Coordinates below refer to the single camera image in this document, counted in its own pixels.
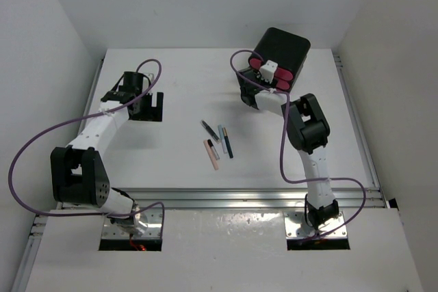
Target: metal mounting plate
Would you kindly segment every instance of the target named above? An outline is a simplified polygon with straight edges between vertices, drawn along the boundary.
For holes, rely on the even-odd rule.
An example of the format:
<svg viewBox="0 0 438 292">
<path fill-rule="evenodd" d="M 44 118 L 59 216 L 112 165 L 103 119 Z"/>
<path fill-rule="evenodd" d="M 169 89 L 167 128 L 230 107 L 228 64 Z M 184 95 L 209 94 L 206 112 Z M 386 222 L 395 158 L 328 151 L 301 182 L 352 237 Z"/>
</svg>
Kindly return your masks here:
<svg viewBox="0 0 438 292">
<path fill-rule="evenodd" d="M 307 236 L 301 228 L 302 219 L 304 216 L 303 209 L 296 209 L 288 212 L 284 212 L 285 215 L 285 228 L 286 228 L 286 239 L 300 240 Z M 328 232 L 334 228 L 339 227 L 344 223 L 344 214 L 339 213 L 339 217 L 335 219 L 328 220 L 325 225 L 320 229 L 320 233 Z M 324 239 L 347 239 L 348 233 L 347 228 L 342 226 L 335 232 L 327 235 Z"/>
</svg>

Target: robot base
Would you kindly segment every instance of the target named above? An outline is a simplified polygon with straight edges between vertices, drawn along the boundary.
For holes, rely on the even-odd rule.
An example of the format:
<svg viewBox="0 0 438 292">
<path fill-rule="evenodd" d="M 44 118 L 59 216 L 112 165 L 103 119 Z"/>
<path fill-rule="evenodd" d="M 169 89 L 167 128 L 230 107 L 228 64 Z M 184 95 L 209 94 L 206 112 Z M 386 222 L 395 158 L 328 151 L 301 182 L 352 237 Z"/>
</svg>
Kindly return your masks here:
<svg viewBox="0 0 438 292">
<path fill-rule="evenodd" d="M 325 236 L 323 239 L 314 239 L 302 242 L 303 239 L 314 235 L 314 230 L 309 227 L 309 232 L 303 229 L 304 211 L 302 209 L 284 212 L 286 240 L 288 250 L 349 250 L 348 233 L 345 226 Z M 320 227 L 320 233 L 328 232 L 344 223 L 344 214 L 328 220 Z"/>
<path fill-rule="evenodd" d="M 131 240 L 128 233 L 112 224 L 110 218 L 105 218 L 99 251 L 138 251 L 142 250 L 141 247 L 144 247 L 144 251 L 161 251 L 162 210 L 149 209 L 142 217 L 147 223 L 147 228 L 143 235 L 133 236 Z"/>
</svg>

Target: black marker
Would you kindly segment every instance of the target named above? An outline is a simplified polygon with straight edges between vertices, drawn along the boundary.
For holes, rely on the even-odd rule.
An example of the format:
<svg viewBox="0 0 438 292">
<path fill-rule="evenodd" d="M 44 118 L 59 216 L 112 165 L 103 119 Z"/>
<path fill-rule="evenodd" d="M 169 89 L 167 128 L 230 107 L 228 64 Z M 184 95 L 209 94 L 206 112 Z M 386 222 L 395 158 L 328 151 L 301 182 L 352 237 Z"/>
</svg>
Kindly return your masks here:
<svg viewBox="0 0 438 292">
<path fill-rule="evenodd" d="M 230 159 L 232 159 L 234 156 L 233 156 L 233 151 L 231 150 L 230 139 L 228 138 L 227 129 L 223 127 L 222 131 L 224 132 L 225 144 L 227 144 L 228 154 L 230 156 Z"/>
<path fill-rule="evenodd" d="M 216 135 L 216 133 L 213 131 L 212 128 L 210 128 L 210 126 L 204 121 L 201 120 L 201 124 L 202 126 L 205 128 L 205 130 L 207 130 L 207 132 L 210 134 L 210 136 L 213 137 L 213 139 L 215 140 L 216 143 L 218 143 L 220 141 L 219 137 Z"/>
<path fill-rule="evenodd" d="M 219 157 L 218 151 L 214 148 L 213 142 L 211 140 L 207 140 L 207 143 L 208 143 L 208 146 L 210 146 L 211 150 L 213 151 L 214 158 L 216 160 L 219 160 L 220 157 Z"/>
</svg>

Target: white panel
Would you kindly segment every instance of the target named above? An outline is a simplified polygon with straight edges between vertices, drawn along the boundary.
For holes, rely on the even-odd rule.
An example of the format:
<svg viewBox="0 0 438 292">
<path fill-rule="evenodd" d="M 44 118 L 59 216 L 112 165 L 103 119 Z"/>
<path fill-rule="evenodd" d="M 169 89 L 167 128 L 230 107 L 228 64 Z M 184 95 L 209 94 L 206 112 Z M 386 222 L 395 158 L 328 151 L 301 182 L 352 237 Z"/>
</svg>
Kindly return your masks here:
<svg viewBox="0 0 438 292">
<path fill-rule="evenodd" d="M 287 251 L 273 212 L 167 211 L 161 252 L 97 251 L 102 223 L 50 218 L 26 291 L 423 291 L 395 210 L 364 210 L 331 251 Z"/>
<path fill-rule="evenodd" d="M 0 0 L 0 63 L 0 291 L 9 291 L 33 220 L 10 196 L 9 165 L 30 137 L 83 113 L 97 62 L 57 0 Z M 14 177 L 26 202 L 55 204 L 49 155 L 76 132 L 60 129 L 22 156 Z"/>
<path fill-rule="evenodd" d="M 438 3 L 366 0 L 341 58 L 425 291 L 437 291 Z"/>
<path fill-rule="evenodd" d="M 153 92 L 164 92 L 163 122 L 128 121 L 103 158 L 113 187 L 287 188 L 279 172 L 283 120 L 243 104 L 229 66 L 233 49 L 110 49 L 96 86 L 91 112 L 125 70 L 150 57 L 162 61 Z M 248 56 L 236 58 L 245 67 Z M 155 72 L 149 64 L 143 72 Z M 327 162 L 331 176 L 350 176 L 372 186 L 367 176 L 330 50 L 311 49 L 291 99 L 313 92 L 331 126 Z M 234 159 L 224 155 L 214 171 L 201 126 L 223 124 Z M 300 156 L 286 141 L 285 171 L 304 178 Z M 357 187 L 349 182 L 334 186 Z"/>
<path fill-rule="evenodd" d="M 362 0 L 60 0 L 92 49 L 251 47 L 270 26 L 336 47 Z"/>
</svg>

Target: black box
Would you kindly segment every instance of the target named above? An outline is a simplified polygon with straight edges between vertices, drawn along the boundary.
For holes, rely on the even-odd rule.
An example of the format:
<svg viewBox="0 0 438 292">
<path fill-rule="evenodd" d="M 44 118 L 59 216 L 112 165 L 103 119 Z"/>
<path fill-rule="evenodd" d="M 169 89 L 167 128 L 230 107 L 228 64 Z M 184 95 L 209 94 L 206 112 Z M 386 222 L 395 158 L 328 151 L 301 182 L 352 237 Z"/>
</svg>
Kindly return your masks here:
<svg viewBox="0 0 438 292">
<path fill-rule="evenodd" d="M 290 92 L 301 72 L 302 64 L 306 60 L 309 49 L 310 41 L 308 39 L 270 27 L 266 30 L 254 51 L 263 58 L 263 64 L 271 60 L 276 62 L 279 68 L 292 73 L 292 83 L 289 89 L 284 89 Z M 252 58 L 257 59 L 258 57 L 252 55 L 250 60 Z"/>
</svg>

